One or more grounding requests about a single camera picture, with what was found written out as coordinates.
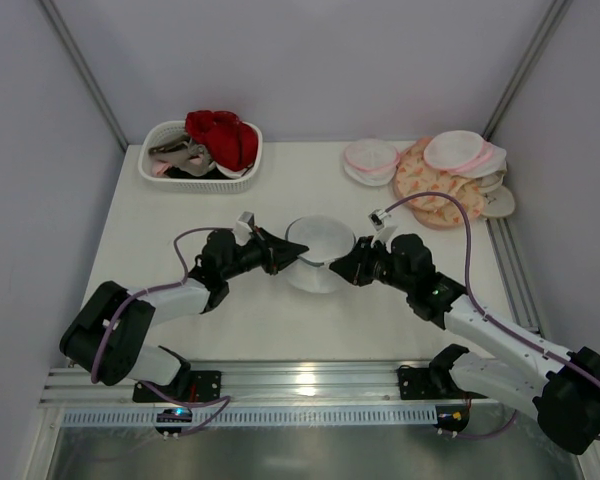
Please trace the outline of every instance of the plastic basket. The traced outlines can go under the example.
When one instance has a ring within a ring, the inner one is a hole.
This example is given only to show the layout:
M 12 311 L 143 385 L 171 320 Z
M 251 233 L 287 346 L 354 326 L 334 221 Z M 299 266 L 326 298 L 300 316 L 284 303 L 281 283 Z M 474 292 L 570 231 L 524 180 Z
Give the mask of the plastic basket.
M 256 161 L 251 170 L 242 177 L 227 180 L 198 180 L 181 178 L 158 178 L 151 175 L 153 160 L 149 157 L 149 149 L 169 141 L 185 132 L 184 121 L 164 122 L 149 132 L 140 150 L 138 160 L 138 171 L 151 185 L 168 192 L 190 192 L 190 193 L 240 193 L 249 189 L 262 163 L 262 132 L 252 123 L 244 122 L 256 132 L 258 136 L 258 151 Z

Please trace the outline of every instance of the red cloth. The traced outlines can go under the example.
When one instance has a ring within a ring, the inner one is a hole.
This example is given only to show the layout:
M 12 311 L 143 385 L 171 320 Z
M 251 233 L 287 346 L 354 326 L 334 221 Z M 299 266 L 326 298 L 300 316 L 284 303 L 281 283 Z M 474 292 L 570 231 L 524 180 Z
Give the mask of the red cloth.
M 229 170 L 238 172 L 256 161 L 258 136 L 235 113 L 210 110 L 190 112 L 185 129 L 196 143 L 207 147 L 219 165 Z

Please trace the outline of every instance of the stack of pads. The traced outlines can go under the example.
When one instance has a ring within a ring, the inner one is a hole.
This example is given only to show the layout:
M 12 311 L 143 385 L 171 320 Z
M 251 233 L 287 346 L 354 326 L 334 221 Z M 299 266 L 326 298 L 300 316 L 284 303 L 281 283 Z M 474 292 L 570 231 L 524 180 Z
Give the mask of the stack of pads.
M 421 138 L 400 156 L 393 189 L 399 198 L 427 191 L 446 193 L 460 201 L 471 220 L 480 215 L 504 217 L 515 208 L 513 196 L 501 186 L 506 154 L 473 132 L 452 131 Z M 458 209 L 444 198 L 420 197 L 406 205 L 427 227 L 445 229 L 463 224 Z

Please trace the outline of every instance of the white wall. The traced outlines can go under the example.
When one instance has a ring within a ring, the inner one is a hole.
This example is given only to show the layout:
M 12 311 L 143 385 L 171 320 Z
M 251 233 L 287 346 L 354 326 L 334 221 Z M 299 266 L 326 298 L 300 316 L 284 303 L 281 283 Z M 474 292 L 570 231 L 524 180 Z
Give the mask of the white wall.
M 551 335 L 600 353 L 600 0 L 573 3 L 494 141 Z
M 0 480 L 29 447 L 122 152 L 32 0 L 0 0 Z
M 549 0 L 57 0 L 127 137 L 229 109 L 275 140 L 481 131 Z

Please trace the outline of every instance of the purple cable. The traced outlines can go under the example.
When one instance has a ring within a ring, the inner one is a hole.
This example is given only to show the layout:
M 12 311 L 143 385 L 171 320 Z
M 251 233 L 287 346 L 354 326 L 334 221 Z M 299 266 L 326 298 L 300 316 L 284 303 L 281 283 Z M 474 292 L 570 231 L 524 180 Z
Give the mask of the purple cable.
M 198 433 L 204 427 L 206 427 L 211 422 L 213 422 L 218 417 L 218 415 L 220 415 L 222 413 L 222 411 L 225 408 L 227 408 L 227 406 L 229 405 L 229 402 L 231 401 L 231 397 L 227 395 L 227 396 L 220 397 L 220 398 L 217 398 L 215 400 L 211 400 L 210 402 L 205 402 L 205 403 L 178 402 L 177 400 L 174 400 L 173 398 L 170 398 L 167 395 L 165 395 L 164 393 L 162 393 L 152 383 L 150 383 L 150 382 L 140 382 L 140 383 L 142 385 L 144 385 L 145 387 L 147 387 L 149 390 L 151 390 L 153 393 L 155 393 L 158 397 L 162 398 L 165 402 L 173 403 L 175 405 L 178 405 L 178 406 L 184 407 L 184 408 L 203 408 L 203 407 L 209 407 L 211 405 L 217 405 L 218 403 L 224 402 L 224 403 L 222 403 L 222 406 L 218 410 L 216 410 L 213 413 L 213 415 L 211 415 L 209 418 L 207 418 L 204 422 L 182 432 L 180 434 L 181 437 L 184 437 L 186 435 L 193 435 L 194 433 Z
M 122 315 L 122 312 L 124 312 L 125 308 L 127 308 L 127 306 L 131 302 L 133 302 L 134 300 L 137 300 L 138 298 L 140 298 L 144 295 L 147 295 L 147 294 L 153 293 L 153 292 L 161 292 L 163 290 L 170 290 L 172 288 L 178 288 L 178 287 L 181 287 L 182 285 L 184 285 L 185 282 L 187 281 L 187 278 L 189 276 L 189 267 L 187 266 L 187 262 L 184 260 L 184 257 L 182 256 L 182 252 L 180 251 L 180 248 L 178 247 L 178 240 L 180 240 L 181 238 L 186 237 L 187 235 L 190 235 L 192 233 L 206 232 L 206 231 L 213 231 L 213 230 L 228 230 L 228 229 L 219 228 L 219 227 L 194 228 L 192 230 L 187 230 L 186 232 L 183 232 L 180 235 L 178 235 L 176 238 L 174 238 L 173 248 L 176 251 L 178 260 L 180 260 L 182 269 L 184 270 L 184 276 L 183 276 L 182 280 L 180 280 L 179 282 L 166 283 L 164 285 L 156 285 L 155 287 L 145 288 L 144 290 L 141 290 L 139 292 L 134 293 L 133 295 L 128 296 L 120 304 L 118 309 L 115 311 L 115 313 L 111 317 L 111 320 L 109 320 L 109 325 L 107 325 L 107 329 L 105 330 L 104 335 L 102 336 L 100 345 L 98 345 L 98 351 L 96 352 L 96 356 L 93 359 L 93 366 L 91 367 L 91 383 L 98 383 L 98 380 L 99 380 L 98 370 L 100 369 L 100 363 L 102 362 L 102 357 L 104 356 L 104 351 L 107 347 L 107 343 L 109 342 L 109 338 L 111 337 L 111 334 L 113 333 L 113 328 L 115 327 L 116 322 L 120 318 L 120 315 Z
M 393 205 L 391 205 L 385 211 L 387 213 L 389 213 L 391 210 L 393 210 L 394 208 L 397 208 L 398 206 L 402 205 L 405 202 L 409 202 L 409 201 L 414 200 L 416 198 L 429 197 L 429 196 L 442 197 L 442 198 L 444 198 L 446 200 L 449 200 L 451 203 L 453 203 L 458 208 L 458 210 L 460 210 L 460 214 L 462 215 L 462 219 L 464 220 L 464 229 L 465 229 L 465 232 L 467 234 L 467 249 L 466 249 L 465 263 L 464 263 L 464 283 L 465 283 L 465 286 L 467 288 L 467 295 L 469 296 L 469 299 L 471 300 L 471 303 L 473 304 L 473 306 L 475 307 L 475 309 L 478 310 L 478 312 L 480 313 L 480 315 L 483 315 L 484 318 L 486 318 L 489 322 L 491 322 L 493 325 L 495 325 L 497 328 L 499 328 L 500 330 L 502 330 L 507 335 L 509 335 L 509 336 L 515 338 L 516 340 L 518 340 L 523 345 L 529 347 L 532 350 L 535 350 L 538 353 L 543 354 L 544 356 L 546 356 L 548 358 L 551 358 L 552 360 L 555 360 L 556 362 L 564 365 L 567 368 L 570 368 L 571 370 L 573 370 L 577 374 L 581 375 L 582 377 L 586 378 L 589 382 L 591 382 L 593 385 L 595 385 L 597 388 L 600 389 L 600 380 L 598 380 L 597 378 L 595 378 L 589 372 L 587 372 L 586 370 L 580 368 L 577 365 L 572 364 L 569 360 L 562 358 L 560 355 L 557 355 L 556 353 L 553 353 L 553 352 L 548 351 L 548 350 L 545 351 L 542 347 L 537 346 L 536 344 L 534 344 L 530 340 L 527 340 L 526 338 L 524 338 L 522 335 L 518 334 L 514 330 L 511 330 L 509 327 L 507 327 L 502 322 L 500 322 L 500 321 L 496 320 L 495 318 L 493 318 L 491 315 L 489 315 L 486 312 L 486 310 L 484 308 L 482 308 L 482 306 L 480 305 L 480 303 L 476 299 L 475 295 L 473 294 L 473 290 L 471 288 L 471 281 L 470 281 L 470 267 L 471 267 L 471 226 L 469 225 L 469 216 L 467 215 L 467 212 L 465 211 L 465 209 L 462 206 L 462 204 L 455 197 L 452 197 L 451 195 L 447 195 L 446 193 L 440 193 L 440 192 L 415 193 L 413 195 L 409 195 L 408 197 L 405 197 L 403 199 L 398 200 L 396 203 L 394 203 Z
M 513 411 L 513 415 L 511 415 L 511 418 L 509 419 L 509 421 L 507 423 L 505 423 L 503 426 L 501 426 L 500 428 L 498 428 L 497 430 L 494 430 L 493 432 L 490 433 L 482 433 L 482 434 L 473 434 L 473 433 L 462 433 L 462 432 L 458 432 L 454 438 L 461 438 L 462 440 L 489 440 L 491 438 L 496 438 L 499 435 L 502 435 L 504 432 L 506 432 L 507 430 L 509 430 L 513 424 L 515 423 L 515 421 L 518 419 L 518 411 L 514 410 Z M 449 431 L 449 430 L 442 430 L 441 435 L 446 435 L 448 437 L 453 437 L 453 432 Z
M 210 405 L 216 405 L 220 402 L 224 402 L 222 404 L 222 406 L 220 408 L 218 408 L 218 410 L 216 410 L 213 415 L 211 415 L 209 418 L 207 418 L 204 422 L 200 423 L 199 425 L 196 425 L 195 427 L 192 427 L 188 430 L 185 430 L 183 432 L 180 432 L 180 434 L 178 435 L 178 437 L 185 437 L 188 435 L 192 435 L 194 433 L 198 433 L 200 430 L 202 430 L 204 427 L 206 427 L 207 425 L 209 425 L 212 421 L 214 421 L 218 415 L 220 415 L 222 413 L 222 411 L 227 408 L 227 406 L 229 405 L 229 402 L 231 401 L 231 397 L 229 396 L 224 396 L 224 397 L 220 397 L 216 400 L 212 400 L 210 402 L 206 402 L 206 403 L 188 403 L 188 402 L 178 402 L 172 398 L 169 398 L 168 396 L 164 395 L 160 390 L 158 390 L 152 383 L 149 382 L 140 382 L 142 383 L 142 385 L 144 385 L 146 388 L 148 388 L 149 390 L 151 390 L 153 393 L 155 393 L 156 395 L 158 395 L 160 398 L 162 398 L 163 400 L 169 402 L 169 403 L 173 403 L 175 405 L 179 405 L 181 407 L 185 407 L 185 408 L 202 408 L 202 407 L 208 407 Z M 170 418 L 174 418 L 174 419 L 180 419 L 182 417 L 177 416 L 177 415 L 173 415 L 173 417 Z M 60 473 L 59 478 L 61 480 L 64 480 L 69 472 L 69 467 L 71 466 L 71 464 L 74 462 L 74 460 L 76 459 L 76 457 L 82 457 L 85 458 L 86 460 L 90 461 L 90 462 L 97 462 L 97 463 L 109 463 L 109 462 L 117 462 L 118 460 L 128 457 L 130 454 L 132 454 L 133 452 L 146 447 L 147 445 L 149 445 L 150 443 L 153 443 L 154 441 L 158 440 L 157 438 L 147 438 L 145 440 L 143 440 L 142 442 L 140 442 L 139 444 L 131 447 L 129 450 L 127 450 L 124 453 L 121 453 L 120 455 L 114 455 L 111 457 L 92 457 L 89 455 L 85 455 L 79 452 L 79 444 L 76 445 L 73 449 L 73 452 L 71 452 L 71 455 L 69 456 L 69 458 L 67 459 L 67 462 L 65 463 L 62 472 Z

